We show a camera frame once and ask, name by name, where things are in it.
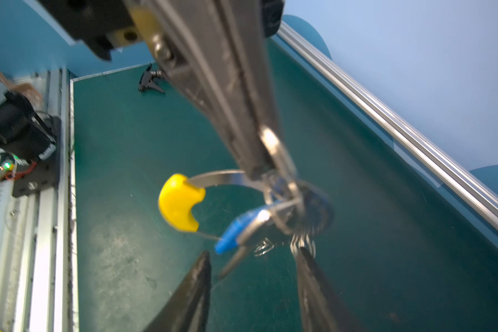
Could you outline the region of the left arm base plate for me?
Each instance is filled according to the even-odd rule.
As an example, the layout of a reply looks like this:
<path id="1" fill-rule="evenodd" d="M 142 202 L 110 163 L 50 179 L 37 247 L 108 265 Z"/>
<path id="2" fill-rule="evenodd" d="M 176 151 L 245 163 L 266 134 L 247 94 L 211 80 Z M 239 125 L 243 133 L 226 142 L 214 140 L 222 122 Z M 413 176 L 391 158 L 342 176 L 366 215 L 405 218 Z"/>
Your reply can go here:
<path id="1" fill-rule="evenodd" d="M 61 127 L 62 121 L 57 116 L 45 120 L 56 135 L 56 150 L 46 160 L 37 163 L 35 168 L 27 175 L 15 180 L 12 196 L 15 198 L 41 192 L 48 188 L 58 188 L 61 155 Z"/>

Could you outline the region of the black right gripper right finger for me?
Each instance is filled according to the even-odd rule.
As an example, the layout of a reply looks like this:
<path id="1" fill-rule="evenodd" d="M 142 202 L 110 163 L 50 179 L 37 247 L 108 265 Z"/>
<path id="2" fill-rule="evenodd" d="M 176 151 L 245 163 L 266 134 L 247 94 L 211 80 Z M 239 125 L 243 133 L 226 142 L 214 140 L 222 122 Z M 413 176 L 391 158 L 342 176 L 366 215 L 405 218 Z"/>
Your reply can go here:
<path id="1" fill-rule="evenodd" d="M 356 331 L 357 322 L 310 252 L 299 248 L 295 262 L 303 330 Z"/>

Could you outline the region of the blue tag silver key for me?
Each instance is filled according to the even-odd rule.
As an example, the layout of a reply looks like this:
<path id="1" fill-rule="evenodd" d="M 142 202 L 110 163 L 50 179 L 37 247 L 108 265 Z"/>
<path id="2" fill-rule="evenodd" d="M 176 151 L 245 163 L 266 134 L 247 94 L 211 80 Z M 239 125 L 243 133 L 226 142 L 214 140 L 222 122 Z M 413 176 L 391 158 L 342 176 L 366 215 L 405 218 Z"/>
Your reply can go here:
<path id="1" fill-rule="evenodd" d="M 253 253 L 262 256 L 275 246 L 285 244 L 291 235 L 284 233 L 279 228 L 279 223 L 287 223 L 287 218 L 292 216 L 294 209 L 291 202 L 277 201 L 249 210 L 235 218 L 214 247 L 218 255 L 236 250 L 217 278 L 227 277 L 247 255 Z"/>

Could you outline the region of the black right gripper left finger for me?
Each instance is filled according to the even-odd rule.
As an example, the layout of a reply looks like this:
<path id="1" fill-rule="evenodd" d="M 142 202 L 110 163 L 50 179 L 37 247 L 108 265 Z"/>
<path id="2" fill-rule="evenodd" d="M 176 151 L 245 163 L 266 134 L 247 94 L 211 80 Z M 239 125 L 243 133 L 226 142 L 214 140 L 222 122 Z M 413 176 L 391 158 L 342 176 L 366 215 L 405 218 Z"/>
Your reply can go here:
<path id="1" fill-rule="evenodd" d="M 145 331 L 205 331 L 210 309 L 212 266 L 203 251 Z"/>

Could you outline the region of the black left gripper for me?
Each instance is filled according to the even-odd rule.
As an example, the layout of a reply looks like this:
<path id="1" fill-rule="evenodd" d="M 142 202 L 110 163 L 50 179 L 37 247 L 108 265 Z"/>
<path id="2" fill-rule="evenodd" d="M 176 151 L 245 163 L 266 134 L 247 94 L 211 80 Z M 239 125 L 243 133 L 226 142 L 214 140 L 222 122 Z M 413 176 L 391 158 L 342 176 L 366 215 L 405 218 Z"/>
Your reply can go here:
<path id="1" fill-rule="evenodd" d="M 206 117 L 212 103 L 204 52 L 213 47 L 242 58 L 262 47 L 282 22 L 284 1 L 40 1 L 39 4 L 98 58 L 147 43 L 168 82 Z M 252 179 L 266 166 L 240 166 Z"/>

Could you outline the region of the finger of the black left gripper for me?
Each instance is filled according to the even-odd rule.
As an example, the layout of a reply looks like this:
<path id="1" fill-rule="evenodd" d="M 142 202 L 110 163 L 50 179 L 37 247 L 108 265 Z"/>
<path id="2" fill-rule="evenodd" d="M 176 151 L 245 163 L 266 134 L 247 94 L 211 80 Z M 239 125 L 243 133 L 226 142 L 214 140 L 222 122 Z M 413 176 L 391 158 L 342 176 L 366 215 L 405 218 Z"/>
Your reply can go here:
<path id="1" fill-rule="evenodd" d="M 280 133 L 266 39 L 282 20 L 281 1 L 196 1 L 196 36 L 210 72 L 207 118 L 240 166 L 271 166 L 263 127 Z"/>

